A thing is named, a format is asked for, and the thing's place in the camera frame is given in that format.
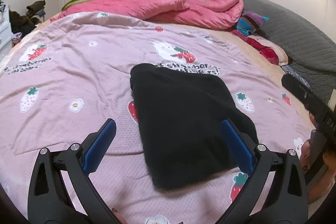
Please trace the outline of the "right hand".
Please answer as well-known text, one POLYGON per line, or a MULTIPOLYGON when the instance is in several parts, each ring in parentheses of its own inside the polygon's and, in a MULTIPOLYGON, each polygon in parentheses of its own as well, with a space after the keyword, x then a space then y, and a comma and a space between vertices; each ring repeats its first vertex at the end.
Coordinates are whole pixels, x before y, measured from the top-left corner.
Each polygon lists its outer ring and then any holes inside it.
POLYGON ((335 146, 320 132, 313 114, 309 114, 315 129, 311 131, 302 148, 299 161, 307 182, 308 203, 324 196, 335 182, 335 146))

